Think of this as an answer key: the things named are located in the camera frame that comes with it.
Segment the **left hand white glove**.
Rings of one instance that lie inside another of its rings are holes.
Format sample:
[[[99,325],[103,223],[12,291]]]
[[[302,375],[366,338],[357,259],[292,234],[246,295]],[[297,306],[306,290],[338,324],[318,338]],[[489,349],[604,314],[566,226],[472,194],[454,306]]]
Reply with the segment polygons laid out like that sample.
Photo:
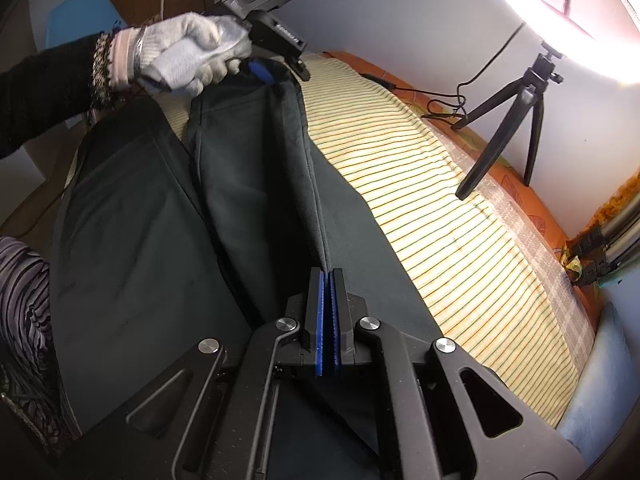
[[[181,14],[118,32],[108,55],[108,84],[120,91],[137,82],[153,93],[198,96],[237,73],[250,52],[248,31],[235,18]]]

